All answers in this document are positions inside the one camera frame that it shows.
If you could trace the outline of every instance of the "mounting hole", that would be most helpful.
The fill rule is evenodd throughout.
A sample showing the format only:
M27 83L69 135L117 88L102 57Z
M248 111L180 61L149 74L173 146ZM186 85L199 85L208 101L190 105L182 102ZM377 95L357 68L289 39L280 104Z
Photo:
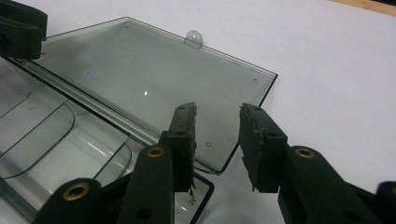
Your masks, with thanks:
M149 208L140 208L136 212L136 217L139 219L148 219L152 215L152 211Z
M150 157L161 157L164 151L160 147L154 147L148 150L148 156Z
M84 197L90 191L90 185L86 182L77 183L64 191L64 199L75 201Z
M304 158L308 158L308 159L315 157L315 154L313 152L311 152L310 150L305 149L305 148L297 149L296 153L297 153L297 155L304 157Z
M271 137L277 137L277 133L268 133Z
M346 211L344 211L343 215L350 221L361 222L361 218L358 215L356 215L356 213L354 213L354 212L346 210Z

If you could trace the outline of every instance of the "black plastic bracket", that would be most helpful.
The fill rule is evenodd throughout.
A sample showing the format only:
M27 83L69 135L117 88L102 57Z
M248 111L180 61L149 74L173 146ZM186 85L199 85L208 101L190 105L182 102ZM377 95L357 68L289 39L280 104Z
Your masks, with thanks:
M381 223L314 149L291 147L285 168L278 201L286 223Z
M262 108L242 104L238 142L253 190L277 193L288 137Z
M126 190L118 224L174 223L172 151L165 146L142 149Z
M26 5L0 0L0 55L37 59L47 34L47 14Z
M178 106L166 134L174 156L175 192L187 192L193 185L196 110L194 102Z

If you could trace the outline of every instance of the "white table surface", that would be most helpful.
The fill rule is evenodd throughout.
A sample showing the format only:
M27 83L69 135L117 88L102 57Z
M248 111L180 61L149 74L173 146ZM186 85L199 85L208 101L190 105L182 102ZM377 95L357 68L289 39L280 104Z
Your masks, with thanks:
M128 16L279 74L263 104L291 146L320 151L352 184L396 180L396 18L327 0L20 0L48 35ZM235 153L200 223L283 223L277 195L251 192Z

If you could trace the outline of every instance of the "black clamp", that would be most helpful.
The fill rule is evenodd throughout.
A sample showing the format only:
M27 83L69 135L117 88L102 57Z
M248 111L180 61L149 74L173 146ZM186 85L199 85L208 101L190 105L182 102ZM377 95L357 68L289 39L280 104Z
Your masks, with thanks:
M372 194L345 182L310 147L288 137L264 110L243 104L239 144L253 189L277 193L283 218L294 223L396 223L396 182Z
M0 55L37 59L47 34L47 14L33 7L0 0Z

